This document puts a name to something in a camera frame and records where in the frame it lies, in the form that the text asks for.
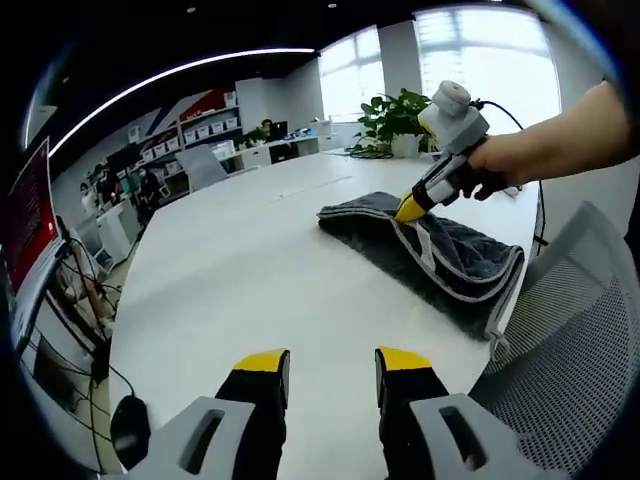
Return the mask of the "person's right hand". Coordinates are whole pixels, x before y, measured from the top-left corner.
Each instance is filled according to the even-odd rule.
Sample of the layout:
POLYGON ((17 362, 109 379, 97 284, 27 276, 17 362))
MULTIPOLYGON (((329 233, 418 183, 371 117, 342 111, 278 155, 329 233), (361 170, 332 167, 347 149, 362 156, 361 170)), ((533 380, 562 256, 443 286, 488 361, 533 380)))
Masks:
POLYGON ((474 166, 472 157, 487 142, 487 137, 482 138, 476 145, 462 152, 464 162, 457 167, 449 177, 451 184, 465 197, 484 201, 497 192, 514 189, 522 190, 521 185, 508 181, 507 174, 503 170, 493 167, 474 166))

